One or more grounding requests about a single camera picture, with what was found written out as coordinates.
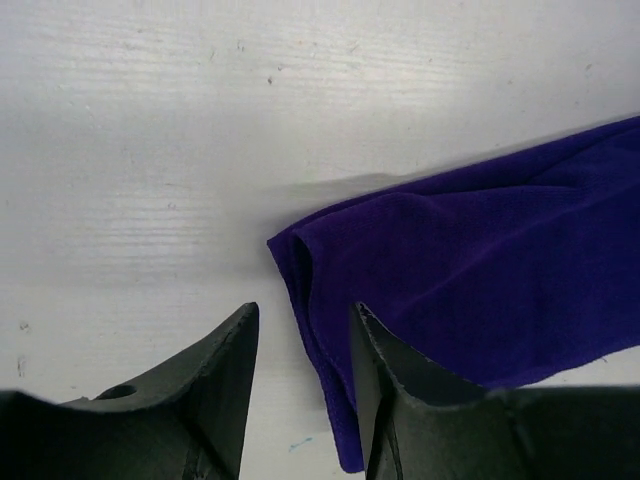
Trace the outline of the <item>purple towel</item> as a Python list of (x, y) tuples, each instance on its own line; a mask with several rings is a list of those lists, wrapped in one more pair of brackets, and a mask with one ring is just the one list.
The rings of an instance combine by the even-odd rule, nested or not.
[(639, 121), (629, 118), (331, 205), (268, 248), (342, 469), (363, 458), (349, 309), (487, 387), (639, 342)]

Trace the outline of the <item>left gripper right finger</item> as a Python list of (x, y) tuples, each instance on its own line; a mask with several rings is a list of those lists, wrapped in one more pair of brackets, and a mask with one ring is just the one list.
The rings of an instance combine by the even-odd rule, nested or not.
[(351, 309), (357, 420), (369, 479), (635, 479), (635, 386), (490, 391)]

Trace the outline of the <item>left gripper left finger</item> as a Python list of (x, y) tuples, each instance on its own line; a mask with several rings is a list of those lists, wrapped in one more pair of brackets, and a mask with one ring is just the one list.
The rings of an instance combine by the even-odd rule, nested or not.
[(259, 336), (256, 303), (94, 399), (1, 393), (4, 479), (236, 479)]

